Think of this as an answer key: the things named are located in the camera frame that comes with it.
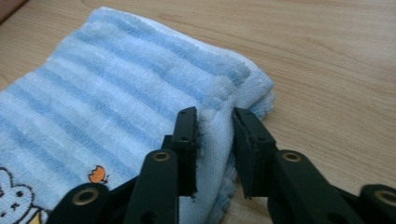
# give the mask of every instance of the embroidered design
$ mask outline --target embroidered design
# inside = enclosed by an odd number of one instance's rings
[[[42,224],[47,221],[47,212],[33,205],[35,195],[27,185],[13,185],[13,176],[0,167],[0,223]]]
[[[92,170],[92,172],[88,175],[88,178],[90,179],[91,183],[106,184],[108,176],[106,176],[105,168],[100,165],[96,165],[96,168]]]

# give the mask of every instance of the wooden table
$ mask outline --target wooden table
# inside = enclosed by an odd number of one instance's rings
[[[396,3],[280,0],[30,0],[0,26],[0,89],[42,64],[107,6],[248,56],[275,82],[264,119],[279,148],[303,152],[335,186],[396,188]],[[223,223],[271,223],[238,190]]]

